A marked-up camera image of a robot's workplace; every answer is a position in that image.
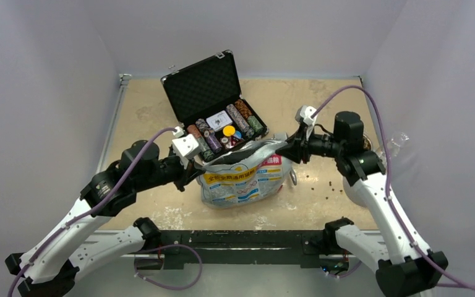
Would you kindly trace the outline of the pet food bag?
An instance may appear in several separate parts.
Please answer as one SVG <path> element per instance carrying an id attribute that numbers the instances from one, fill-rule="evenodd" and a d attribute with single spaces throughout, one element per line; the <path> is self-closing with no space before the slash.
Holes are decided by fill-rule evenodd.
<path id="1" fill-rule="evenodd" d="M 276 153 L 287 140 L 287 133 L 276 133 L 272 139 L 250 141 L 204 165 L 204 174 L 197 177 L 201 201 L 227 209 L 270 197 L 287 179 L 296 185 L 292 161 Z"/>

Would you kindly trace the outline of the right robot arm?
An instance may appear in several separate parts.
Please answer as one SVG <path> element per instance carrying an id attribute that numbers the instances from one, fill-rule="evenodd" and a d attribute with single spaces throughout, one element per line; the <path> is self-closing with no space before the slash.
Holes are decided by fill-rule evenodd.
<path id="1" fill-rule="evenodd" d="M 414 229 L 394 193 L 385 189 L 386 169 L 377 154 L 364 146 L 364 123 L 351 111 L 334 119 L 332 135 L 314 132 L 317 110 L 301 106 L 295 115 L 298 130 L 276 153 L 296 163 L 311 156 L 334 159 L 348 187 L 345 193 L 359 200 L 372 215 L 383 243 L 363 233 L 353 221 L 341 218 L 325 224 L 322 239 L 311 246 L 324 254 L 347 251 L 373 271 L 385 296 L 432 296 L 448 260 L 434 252 Z"/>

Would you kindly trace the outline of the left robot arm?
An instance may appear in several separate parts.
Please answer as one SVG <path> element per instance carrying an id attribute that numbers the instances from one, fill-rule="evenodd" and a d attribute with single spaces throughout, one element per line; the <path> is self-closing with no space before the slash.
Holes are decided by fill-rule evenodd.
<path id="1" fill-rule="evenodd" d="M 14 280 L 7 294 L 64 296 L 86 274 L 118 257 L 174 248 L 147 217 L 110 238 L 85 244 L 99 227 L 134 204 L 139 192 L 169 183 L 183 191 L 202 173 L 194 160 L 200 151 L 195 137 L 179 127 L 172 132 L 167 157 L 160 158 L 154 139 L 134 142 L 119 160 L 93 176 L 66 216 L 38 244 L 27 252 L 10 254 L 5 263 Z"/>

